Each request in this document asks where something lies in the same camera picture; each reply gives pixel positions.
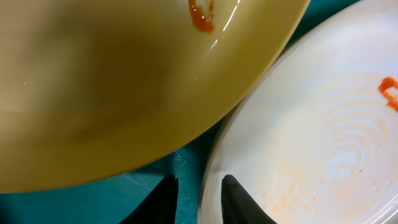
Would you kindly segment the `white plate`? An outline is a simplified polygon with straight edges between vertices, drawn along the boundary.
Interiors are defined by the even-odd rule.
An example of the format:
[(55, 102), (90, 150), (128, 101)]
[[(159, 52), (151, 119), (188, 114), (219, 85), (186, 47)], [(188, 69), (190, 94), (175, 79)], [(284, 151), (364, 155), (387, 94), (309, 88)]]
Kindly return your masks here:
[(233, 175), (277, 223), (396, 223), (397, 1), (356, 2), (292, 45), (223, 127), (199, 223), (221, 223)]

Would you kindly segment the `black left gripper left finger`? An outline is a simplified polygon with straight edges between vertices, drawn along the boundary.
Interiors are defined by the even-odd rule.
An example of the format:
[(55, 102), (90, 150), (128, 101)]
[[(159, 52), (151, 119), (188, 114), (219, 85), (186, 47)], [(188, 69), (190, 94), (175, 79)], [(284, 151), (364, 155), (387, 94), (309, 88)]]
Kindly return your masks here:
[(120, 224), (174, 224), (178, 202), (178, 178), (166, 175)]

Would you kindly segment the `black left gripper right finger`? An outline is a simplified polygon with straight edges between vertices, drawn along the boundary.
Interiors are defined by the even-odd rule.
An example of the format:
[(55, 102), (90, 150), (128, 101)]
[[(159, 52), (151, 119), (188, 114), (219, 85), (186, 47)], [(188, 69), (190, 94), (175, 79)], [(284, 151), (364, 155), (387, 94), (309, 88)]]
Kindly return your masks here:
[(221, 183), (223, 224), (276, 224), (233, 175)]

